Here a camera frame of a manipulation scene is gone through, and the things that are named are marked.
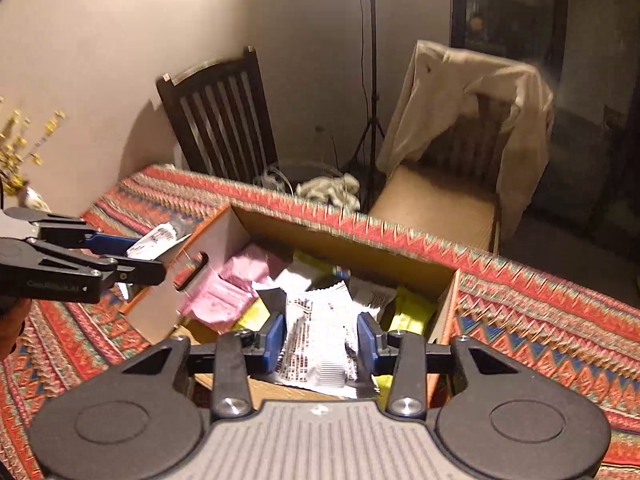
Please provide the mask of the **person's left hand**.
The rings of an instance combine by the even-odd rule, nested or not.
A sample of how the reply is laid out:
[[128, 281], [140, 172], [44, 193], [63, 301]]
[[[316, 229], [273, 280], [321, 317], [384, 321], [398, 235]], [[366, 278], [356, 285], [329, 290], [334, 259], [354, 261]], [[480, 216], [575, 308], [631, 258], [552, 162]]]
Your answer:
[[14, 344], [22, 333], [31, 306], [32, 300], [17, 299], [8, 310], [2, 313], [0, 322], [1, 361], [12, 353]]

